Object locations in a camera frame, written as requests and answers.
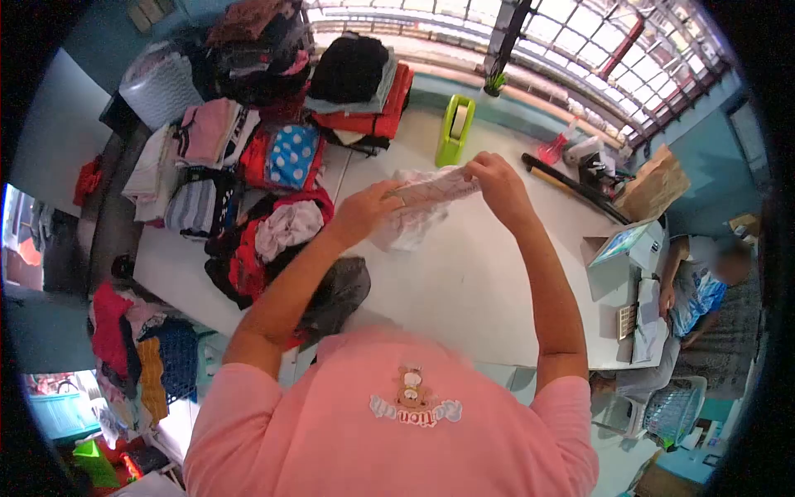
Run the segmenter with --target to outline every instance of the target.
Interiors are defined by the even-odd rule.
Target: white table
[[[332,199],[339,190],[349,156],[350,150],[335,146],[327,147],[324,154],[326,169],[321,183]],[[242,209],[245,211],[261,197],[256,191],[247,193]],[[246,312],[212,284],[204,272],[208,259],[204,243],[147,226],[138,242],[133,279],[191,319],[232,336]],[[293,383],[296,362],[297,349],[285,353],[279,371],[282,385]]]
[[[435,170],[433,157],[440,124],[440,113],[407,111],[388,152],[351,159],[338,201],[375,181],[392,177],[396,169]],[[616,340],[617,311],[635,299],[633,285],[629,284],[629,267],[624,266],[625,276],[619,275],[623,283],[617,289],[598,302],[591,297],[583,236],[601,235],[615,224],[603,213],[526,173],[520,157],[531,146],[533,141],[526,135],[476,120],[462,164],[485,149],[500,153],[520,170],[580,307],[590,368],[658,365],[667,334],[662,319],[653,358],[647,363],[630,364],[632,339],[621,344]],[[458,349],[475,361],[535,367],[538,343],[532,294],[516,242],[479,193],[453,202],[449,214],[412,253],[387,254],[367,241],[351,250],[367,260],[372,278],[363,311],[385,316],[406,329]],[[661,271],[662,260],[653,264]]]

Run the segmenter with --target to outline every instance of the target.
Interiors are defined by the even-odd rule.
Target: person
[[[621,370],[614,379],[594,375],[593,393],[615,392],[644,398],[665,388],[682,348],[715,327],[726,288],[750,271],[750,250],[742,242],[719,252],[706,236],[681,236],[671,241],[660,279],[660,316],[670,327],[656,367]]]
[[[575,298],[514,169],[486,152],[465,167],[537,290],[530,407],[440,344],[384,326],[324,338],[317,363],[278,386],[326,270],[401,207],[388,195],[400,183],[382,181],[348,197],[243,317],[194,425],[190,495],[590,495],[599,463]]]

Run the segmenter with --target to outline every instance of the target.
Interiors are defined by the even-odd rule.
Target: gray pants
[[[665,339],[659,366],[616,371],[615,393],[627,397],[645,398],[654,391],[665,388],[671,380],[673,366],[677,363],[680,343],[681,339],[673,334]]]

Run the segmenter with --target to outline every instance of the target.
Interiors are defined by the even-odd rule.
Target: pink t-shirt
[[[289,390],[221,367],[185,458],[190,495],[590,495],[588,382],[530,408],[457,354],[405,332],[330,336]]]

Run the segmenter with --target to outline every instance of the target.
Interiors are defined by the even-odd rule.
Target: seated man
[[[615,379],[595,375],[594,393],[644,397],[668,385],[680,348],[690,347],[715,325],[727,286],[740,283],[749,270],[750,250],[745,243],[719,253],[706,236],[672,240],[660,281],[660,316],[667,318],[671,330],[660,365],[616,371]]]

